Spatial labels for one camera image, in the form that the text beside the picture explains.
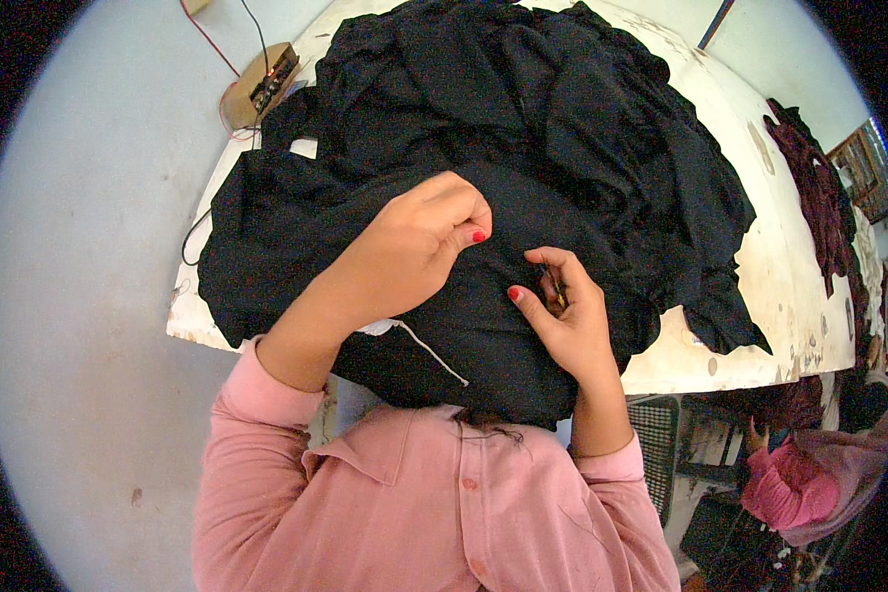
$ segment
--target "white drawstring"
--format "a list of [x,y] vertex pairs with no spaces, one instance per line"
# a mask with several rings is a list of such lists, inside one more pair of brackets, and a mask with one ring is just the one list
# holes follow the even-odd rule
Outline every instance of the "white drawstring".
[[388,333],[388,330],[390,330],[391,327],[401,327],[403,330],[408,332],[409,335],[411,335],[411,338],[414,339],[414,342],[417,345],[430,351],[431,355],[435,356],[435,359],[438,360],[438,364],[443,366],[444,370],[446,370],[447,372],[450,372],[451,374],[456,376],[457,380],[459,380],[461,382],[461,384],[463,384],[464,386],[471,384],[471,383],[467,382],[466,380],[464,380],[464,378],[460,374],[451,370],[450,366],[445,364],[444,360],[440,359],[438,357],[438,355],[435,353],[435,351],[433,349],[431,349],[430,347],[428,347],[428,344],[426,344],[423,341],[421,341],[420,339],[418,339],[417,335],[415,335],[414,332],[411,331],[411,327],[408,327],[402,321],[399,321],[396,318],[382,318],[379,321],[375,321],[371,325],[365,325],[361,329],[358,329],[356,331],[356,333],[365,333],[366,335],[373,335],[373,336],[378,337],[379,335],[384,335],[384,334]]

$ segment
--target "worktable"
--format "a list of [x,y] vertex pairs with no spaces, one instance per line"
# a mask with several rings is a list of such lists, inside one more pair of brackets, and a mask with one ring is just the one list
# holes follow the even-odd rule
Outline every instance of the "worktable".
[[[697,107],[698,119],[717,138],[757,212],[735,255],[740,292],[773,355],[756,346],[727,355],[711,352],[687,328],[681,307],[661,315],[661,333],[651,347],[634,355],[622,375],[627,395],[710,392],[794,382],[801,376],[849,368],[854,363],[854,323],[849,282],[832,278],[826,298],[814,243],[799,206],[793,176],[776,143],[766,133],[765,98],[725,65],[651,20],[600,0],[586,4],[613,27],[627,30],[651,53],[667,61],[670,84]],[[294,42],[302,71],[299,84],[315,84],[315,63],[329,50],[343,19],[382,13],[402,0],[335,0]],[[569,0],[524,0],[521,6],[561,10]],[[259,148],[262,138],[240,131],[223,151],[204,190],[194,220],[211,200],[241,152]],[[314,140],[293,148],[315,156]],[[196,260],[211,229],[209,216],[187,244]],[[206,303],[198,296],[196,266],[181,263],[171,293],[168,334],[212,348],[231,349]]]

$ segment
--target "pink clothing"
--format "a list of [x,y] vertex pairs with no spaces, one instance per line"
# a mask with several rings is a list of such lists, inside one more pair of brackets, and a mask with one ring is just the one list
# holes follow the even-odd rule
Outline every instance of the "pink clothing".
[[537,427],[516,443],[459,407],[383,406],[307,450],[322,398],[247,346],[203,457],[201,590],[680,590],[637,437],[573,461]]
[[770,454],[760,449],[747,458],[750,482],[740,504],[773,530],[822,520],[839,498],[835,478],[791,439]]
[[[869,375],[867,382],[888,385],[884,375]],[[839,490],[835,509],[824,519],[780,533],[787,543],[799,546],[844,527],[875,497],[888,467],[888,409],[867,433],[797,430],[794,444],[835,477]]]
[[[888,378],[869,373],[865,383]],[[848,524],[875,496],[888,467],[888,409],[866,433],[796,430],[794,440],[747,459],[740,503],[798,547]]]

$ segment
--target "woman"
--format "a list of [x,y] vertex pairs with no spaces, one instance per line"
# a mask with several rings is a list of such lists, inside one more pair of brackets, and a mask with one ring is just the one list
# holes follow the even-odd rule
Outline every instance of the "woman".
[[844,393],[839,429],[796,430],[771,454],[770,432],[747,434],[750,480],[740,504],[791,545],[843,527],[878,491],[888,465],[888,379],[872,373]]
[[454,406],[378,407],[306,449],[343,339],[425,302],[491,231],[480,192],[439,174],[382,208],[247,345],[214,404],[203,457],[193,544],[202,590],[680,588],[604,294],[570,252],[525,253],[565,284],[558,318],[526,288],[508,296],[580,384],[571,456],[543,429],[480,430],[454,420]]

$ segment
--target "electrical box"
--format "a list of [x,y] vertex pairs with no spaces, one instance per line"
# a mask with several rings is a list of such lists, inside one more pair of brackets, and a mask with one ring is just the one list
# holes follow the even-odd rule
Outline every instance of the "electrical box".
[[299,73],[299,56],[288,42],[270,45],[266,53],[266,59],[261,52],[250,62],[221,101],[223,116],[232,130],[259,124],[263,116],[282,101]]
[[200,12],[201,8],[210,4],[211,0],[181,0],[181,3],[185,5],[187,13],[193,16]]

